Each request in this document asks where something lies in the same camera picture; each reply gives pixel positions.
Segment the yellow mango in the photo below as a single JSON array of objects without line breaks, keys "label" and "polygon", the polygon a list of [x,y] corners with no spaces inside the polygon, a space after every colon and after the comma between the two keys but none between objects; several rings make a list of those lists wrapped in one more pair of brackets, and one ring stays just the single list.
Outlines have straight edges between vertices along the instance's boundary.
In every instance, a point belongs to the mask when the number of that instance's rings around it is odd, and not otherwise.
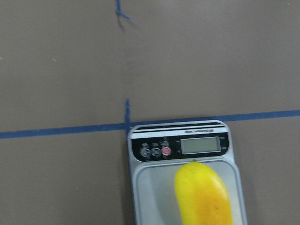
[{"label": "yellow mango", "polygon": [[174,191],[183,225],[232,225],[228,191],[217,173],[205,164],[190,162],[174,177]]}]

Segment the silver digital kitchen scale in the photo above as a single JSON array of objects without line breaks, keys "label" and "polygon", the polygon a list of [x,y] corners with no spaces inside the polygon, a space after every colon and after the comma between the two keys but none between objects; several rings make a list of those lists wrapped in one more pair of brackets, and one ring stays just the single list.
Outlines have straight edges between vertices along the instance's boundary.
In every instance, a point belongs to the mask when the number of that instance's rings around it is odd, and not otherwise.
[{"label": "silver digital kitchen scale", "polygon": [[229,194],[233,223],[247,224],[229,127],[218,120],[138,125],[127,138],[135,222],[179,225],[174,176],[186,163],[209,166]]}]

